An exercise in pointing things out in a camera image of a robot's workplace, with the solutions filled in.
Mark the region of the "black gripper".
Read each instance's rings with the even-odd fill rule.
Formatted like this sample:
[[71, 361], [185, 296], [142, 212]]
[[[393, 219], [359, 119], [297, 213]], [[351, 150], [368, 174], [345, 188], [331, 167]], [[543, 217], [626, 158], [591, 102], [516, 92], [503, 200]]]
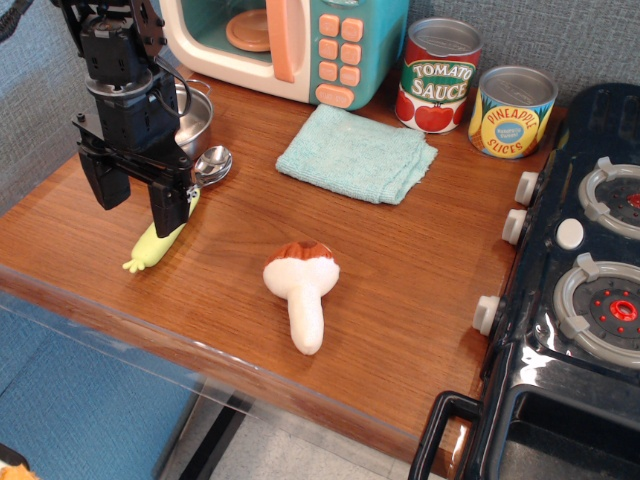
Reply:
[[148, 186], [159, 238], [189, 219], [193, 159], [176, 143], [180, 118], [190, 107], [184, 79], [145, 74], [110, 85], [91, 78], [86, 88], [97, 112], [78, 114], [79, 158], [97, 202], [110, 210], [130, 197], [130, 180]]

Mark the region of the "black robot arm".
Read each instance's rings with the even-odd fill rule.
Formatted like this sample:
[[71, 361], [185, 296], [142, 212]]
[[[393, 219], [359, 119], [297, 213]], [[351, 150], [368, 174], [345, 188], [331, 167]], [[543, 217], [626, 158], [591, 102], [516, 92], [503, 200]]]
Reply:
[[193, 161], [177, 144], [180, 74], [160, 55], [163, 19], [148, 1], [59, 1], [84, 59], [85, 85], [97, 108], [77, 115], [79, 158], [98, 203], [110, 210], [148, 187], [156, 234], [169, 236], [189, 218]]

